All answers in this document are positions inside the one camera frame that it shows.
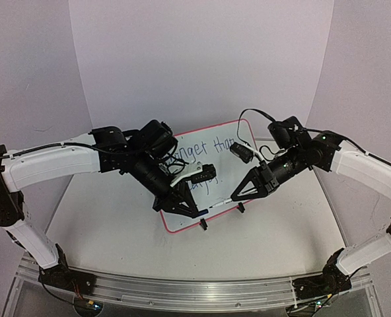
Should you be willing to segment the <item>white marker pen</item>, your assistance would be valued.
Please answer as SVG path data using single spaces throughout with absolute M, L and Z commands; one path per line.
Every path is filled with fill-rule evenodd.
M 222 207 L 222 206 L 227 205 L 229 203 L 234 203 L 234 201 L 231 198 L 224 199 L 224 200 L 222 200 L 220 202 L 214 203 L 213 205 L 209 206 L 208 209 L 214 209 L 214 208 Z

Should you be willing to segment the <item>pink framed whiteboard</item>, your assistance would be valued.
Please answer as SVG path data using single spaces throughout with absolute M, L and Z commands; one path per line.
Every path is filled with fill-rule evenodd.
M 243 141 L 249 142 L 254 149 L 257 147 L 250 123 L 245 119 L 176 134 L 175 138 L 178 140 L 174 154 L 176 157 L 188 163 L 213 164 L 217 175 L 208 181 L 188 184 L 197 208 L 200 211 L 207 210 L 205 215 L 192 219 L 160 212 L 169 233 L 195 227 L 202 219 L 208 221 L 231 210 L 234 207 L 232 203 L 212 206 L 228 199 L 248 171 L 258 164 L 257 159 L 245 164 L 229 150 L 233 143 Z

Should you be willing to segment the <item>black marker cap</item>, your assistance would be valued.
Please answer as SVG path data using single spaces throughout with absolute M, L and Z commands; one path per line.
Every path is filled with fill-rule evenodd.
M 199 211 L 198 216 L 206 215 L 206 214 L 208 214 L 208 212 L 209 212 L 208 209 L 203 209 L 203 210 Z

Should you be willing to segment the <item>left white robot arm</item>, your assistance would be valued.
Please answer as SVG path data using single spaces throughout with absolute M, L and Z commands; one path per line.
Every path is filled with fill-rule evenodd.
M 59 244 L 34 225 L 23 189 L 77 174 L 129 174 L 154 196 L 153 209 L 189 218 L 200 216 L 190 183 L 203 178 L 204 166 L 182 163 L 173 172 L 167 160 L 178 140 L 164 122 L 141 129 L 96 128 L 78 137 L 25 150 L 0 145 L 0 227 L 37 262 L 44 283 L 68 287 L 75 273 Z

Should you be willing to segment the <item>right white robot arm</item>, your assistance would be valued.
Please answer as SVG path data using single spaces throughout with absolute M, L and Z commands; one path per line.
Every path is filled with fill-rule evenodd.
M 235 202 L 265 198 L 285 182 L 313 168 L 356 182 L 391 201 L 391 162 L 363 149 L 350 138 L 330 130 L 302 126 L 291 116 L 270 120 L 267 127 L 281 151 L 267 159 L 245 141 L 233 143 L 230 151 L 242 162 L 258 160 L 231 194 Z M 391 254 L 391 219 L 366 241 L 335 251 L 322 271 L 292 282 L 298 299 L 336 295 L 351 288 L 353 276 L 362 268 Z

